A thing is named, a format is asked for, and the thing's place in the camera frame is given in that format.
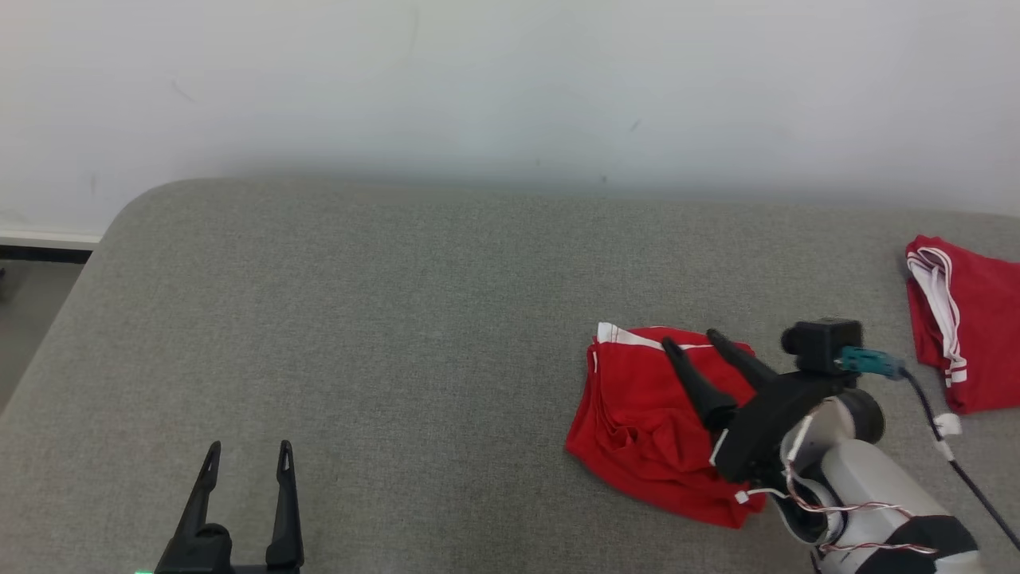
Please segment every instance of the black cable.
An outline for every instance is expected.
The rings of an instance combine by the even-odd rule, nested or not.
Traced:
[[[914,393],[917,394],[917,399],[921,401],[921,407],[924,408],[924,416],[928,419],[928,426],[931,427],[931,432],[932,434],[935,435],[935,441],[941,441],[942,435],[938,433],[938,425],[935,424],[935,416],[931,412],[931,404],[928,403],[928,398],[925,397],[924,392],[921,389],[920,383],[918,383],[917,379],[915,379],[914,376],[910,374],[910,371],[907,371],[906,369],[900,369],[900,374],[903,376],[903,378],[907,379],[907,381],[910,382],[910,386],[914,387]],[[996,524],[998,524],[999,527],[1003,529],[1003,532],[1006,533],[1006,537],[1010,539],[1010,542],[1013,542],[1013,545],[1016,546],[1018,551],[1020,551],[1020,539],[1017,538],[1016,533],[1013,532],[1013,529],[1010,528],[1010,525],[1006,524],[1006,521],[1003,520],[1003,517],[999,514],[999,511],[996,510],[996,507],[991,506],[991,503],[989,503],[988,500],[984,497],[984,492],[981,492],[981,489],[978,488],[976,484],[974,484],[974,481],[971,480],[969,476],[967,476],[967,473],[964,472],[963,468],[960,467],[960,463],[957,463],[955,460],[950,461],[949,463],[950,466],[953,467],[953,470],[955,470],[956,473],[960,476],[960,479],[963,480],[964,484],[966,484],[967,487],[970,488],[970,491],[973,492],[974,497],[976,497],[977,500],[981,503],[981,506],[984,507],[984,510],[988,511],[988,514],[991,515],[991,518],[992,520],[996,521]]]

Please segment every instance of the gray couch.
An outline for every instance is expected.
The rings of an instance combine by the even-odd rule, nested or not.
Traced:
[[[1020,259],[997,215],[186,180],[116,218],[0,417],[0,572],[152,570],[206,449],[209,519],[262,559],[294,445],[306,570],[809,572],[773,509],[740,531],[628,499],[564,453],[599,321],[717,327],[790,368],[801,319],[913,362],[903,249]],[[880,446],[1015,571],[908,386]],[[1016,411],[954,450],[1020,525]]]

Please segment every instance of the teal connector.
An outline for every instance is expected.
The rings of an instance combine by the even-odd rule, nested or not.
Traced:
[[[898,381],[903,378],[900,372],[904,368],[903,360],[887,353],[861,348],[843,348],[839,354],[844,371],[855,373],[874,373]]]

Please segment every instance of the white wall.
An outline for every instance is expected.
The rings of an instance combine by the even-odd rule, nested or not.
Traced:
[[[0,234],[314,172],[1020,213],[1016,0],[4,0]]]

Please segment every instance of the floor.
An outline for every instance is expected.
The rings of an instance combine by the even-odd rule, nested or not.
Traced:
[[[82,272],[81,264],[0,259],[0,411]]]

